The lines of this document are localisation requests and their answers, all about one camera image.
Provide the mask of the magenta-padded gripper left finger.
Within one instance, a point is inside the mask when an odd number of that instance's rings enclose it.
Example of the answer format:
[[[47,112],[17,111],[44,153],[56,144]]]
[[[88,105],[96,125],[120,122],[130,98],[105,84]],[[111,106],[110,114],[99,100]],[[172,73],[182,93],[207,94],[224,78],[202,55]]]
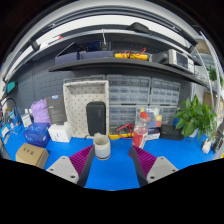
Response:
[[[61,156],[47,171],[81,187],[86,185],[95,147],[88,146],[70,157]]]

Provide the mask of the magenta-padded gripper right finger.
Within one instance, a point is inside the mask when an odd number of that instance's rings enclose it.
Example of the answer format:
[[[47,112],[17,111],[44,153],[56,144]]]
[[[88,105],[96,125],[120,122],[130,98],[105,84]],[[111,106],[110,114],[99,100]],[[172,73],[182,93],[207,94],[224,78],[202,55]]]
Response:
[[[164,156],[155,157],[137,146],[131,147],[130,154],[141,187],[178,171]]]

